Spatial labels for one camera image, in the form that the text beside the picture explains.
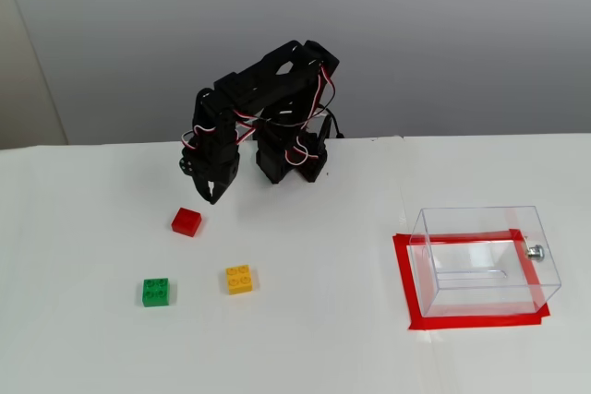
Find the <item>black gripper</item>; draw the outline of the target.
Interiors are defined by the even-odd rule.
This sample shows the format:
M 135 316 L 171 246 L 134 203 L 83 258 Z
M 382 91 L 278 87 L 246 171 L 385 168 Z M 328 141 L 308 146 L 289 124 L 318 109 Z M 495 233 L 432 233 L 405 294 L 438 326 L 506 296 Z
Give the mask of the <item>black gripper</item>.
M 184 154 L 179 161 L 181 171 L 190 176 L 199 195 L 215 205 L 233 183 L 238 172 L 240 154 L 237 149 L 201 152 L 197 158 Z

